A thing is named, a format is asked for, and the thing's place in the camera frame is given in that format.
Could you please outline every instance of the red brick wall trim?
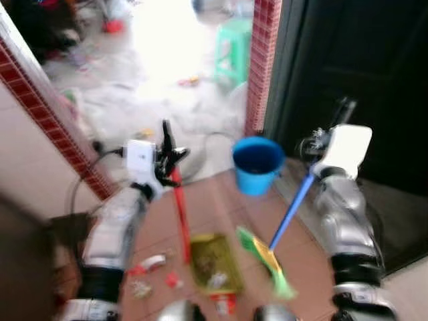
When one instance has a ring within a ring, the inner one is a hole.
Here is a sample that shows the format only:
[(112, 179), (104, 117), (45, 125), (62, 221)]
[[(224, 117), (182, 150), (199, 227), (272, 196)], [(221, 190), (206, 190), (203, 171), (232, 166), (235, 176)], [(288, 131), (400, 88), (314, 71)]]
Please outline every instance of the red brick wall trim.
[(247, 136), (263, 130), (282, 5), (281, 0), (255, 0), (254, 2), (245, 119)]
[[(58, 99), (56, 90), (2, 5), (0, 80), (76, 172), (84, 173), (97, 154), (72, 120), (70, 111)], [(116, 185), (100, 165), (88, 175), (86, 182), (101, 199), (116, 190)]]

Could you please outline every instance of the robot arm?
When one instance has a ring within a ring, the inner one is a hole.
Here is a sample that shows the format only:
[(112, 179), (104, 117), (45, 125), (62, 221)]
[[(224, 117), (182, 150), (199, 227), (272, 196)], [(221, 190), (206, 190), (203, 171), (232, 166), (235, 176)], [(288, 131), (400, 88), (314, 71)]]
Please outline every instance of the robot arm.
[(396, 320), (381, 288), (382, 254), (365, 215), (365, 199), (355, 178), (371, 138), (371, 129), (338, 125), (328, 148), (311, 171), (320, 179), (315, 207), (322, 218), (334, 270), (333, 321)]
[(136, 232), (149, 203), (158, 199), (175, 165), (189, 151), (175, 148), (170, 128), (163, 122), (164, 142), (160, 148), (141, 140), (126, 146), (126, 167), (131, 186), (121, 189), (99, 209), (83, 254), (81, 285), (77, 296), (67, 302), (60, 320), (90, 321), (119, 319), (120, 286), (128, 269)]

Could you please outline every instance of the broom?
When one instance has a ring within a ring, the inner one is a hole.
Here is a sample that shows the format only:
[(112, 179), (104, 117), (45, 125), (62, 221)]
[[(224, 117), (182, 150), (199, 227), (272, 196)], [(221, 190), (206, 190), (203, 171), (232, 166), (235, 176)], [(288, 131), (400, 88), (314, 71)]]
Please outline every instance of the broom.
[(284, 218), (282, 219), (282, 222), (280, 223), (280, 226), (278, 227), (278, 230), (276, 231), (269, 247), (260, 241), (254, 234), (244, 229), (243, 227), (238, 227), (236, 230), (236, 234), (239, 241), (241, 242), (242, 247), (251, 252), (270, 271), (274, 281), (276, 295), (286, 300), (294, 298), (296, 296), (296, 291), (287, 282), (284, 272), (282, 271), (282, 268), (275, 257), (274, 249), (278, 244), (281, 236), (284, 234), (287, 226), (290, 224), (294, 214), (296, 214), (300, 204), (302, 203), (313, 182), (314, 175), (308, 173), (303, 180), (303, 183), (300, 186), (298, 192), (296, 193), (292, 204), (288, 207), (288, 210), (284, 215)]

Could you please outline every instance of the small red object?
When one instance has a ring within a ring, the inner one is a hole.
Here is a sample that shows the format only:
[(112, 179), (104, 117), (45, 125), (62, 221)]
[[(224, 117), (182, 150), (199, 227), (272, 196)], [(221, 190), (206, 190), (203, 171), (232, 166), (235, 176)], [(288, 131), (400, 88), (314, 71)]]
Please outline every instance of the small red object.
[(143, 276), (144, 274), (146, 274), (146, 270), (141, 265), (128, 270), (128, 275), (130, 276)]
[(45, 56), (46, 56), (46, 59), (48, 59), (48, 60), (54, 60), (56, 58), (61, 57), (61, 51), (56, 50), (56, 49), (55, 50), (49, 50)]
[(124, 29), (124, 24), (121, 20), (111, 20), (105, 22), (102, 29), (107, 33), (121, 32)]
[(170, 288), (176, 288), (180, 284), (179, 276), (175, 272), (171, 272), (167, 275), (165, 283)]
[(60, 2), (58, 0), (44, 0), (39, 1), (38, 4), (46, 10), (53, 11), (59, 8)]
[[(171, 176), (174, 182), (181, 183), (181, 175), (178, 167), (175, 167)], [(185, 197), (184, 197), (183, 188), (181, 185), (178, 187), (174, 187), (174, 196), (175, 196), (175, 203), (177, 204), (177, 209), (179, 211), (181, 241), (183, 243), (184, 260), (185, 260), (185, 263), (189, 263), (190, 256), (191, 256), (190, 234), (189, 234), (189, 225), (187, 224), (187, 218), (186, 218)]]
[(235, 294), (219, 294), (211, 296), (215, 301), (215, 308), (218, 314), (222, 316), (235, 313), (236, 295)]

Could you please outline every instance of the blue broom handle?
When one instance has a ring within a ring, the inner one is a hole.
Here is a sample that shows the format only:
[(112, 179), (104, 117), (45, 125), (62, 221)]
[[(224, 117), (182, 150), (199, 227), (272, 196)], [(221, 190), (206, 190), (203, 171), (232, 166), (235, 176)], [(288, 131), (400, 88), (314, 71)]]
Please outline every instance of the blue broom handle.
[(278, 227), (278, 230), (276, 231), (274, 238), (272, 239), (272, 242), (270, 243), (270, 246), (269, 246), (270, 250), (273, 251), (275, 249), (275, 246), (280, 241), (282, 234), (286, 230), (287, 226), (290, 224), (294, 214), (296, 214), (300, 204), (302, 203), (304, 197), (306, 196), (306, 193), (309, 191), (309, 188), (314, 182), (314, 179), (315, 179), (315, 176), (310, 172), (305, 176), (302, 184), (300, 185), (299, 190), (294, 196), (294, 199), (291, 205), (288, 207), (287, 212), (284, 218), (282, 219), (282, 222)]

